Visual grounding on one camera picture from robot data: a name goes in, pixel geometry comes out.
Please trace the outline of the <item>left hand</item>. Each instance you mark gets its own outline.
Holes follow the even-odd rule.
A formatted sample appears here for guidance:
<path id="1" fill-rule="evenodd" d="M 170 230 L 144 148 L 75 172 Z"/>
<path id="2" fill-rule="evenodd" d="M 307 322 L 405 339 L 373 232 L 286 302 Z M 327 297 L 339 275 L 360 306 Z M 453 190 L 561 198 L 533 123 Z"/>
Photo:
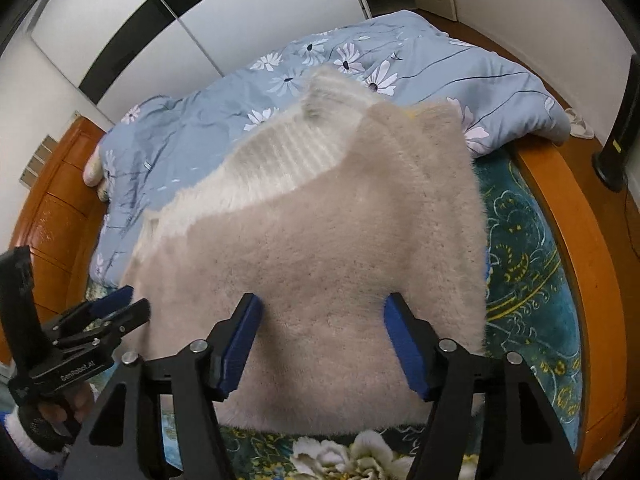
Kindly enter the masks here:
<path id="1" fill-rule="evenodd" d="M 43 451 L 61 452 L 77 438 L 94 400 L 93 388 L 84 382 L 50 399 L 20 406 L 17 418 L 26 436 Z"/>

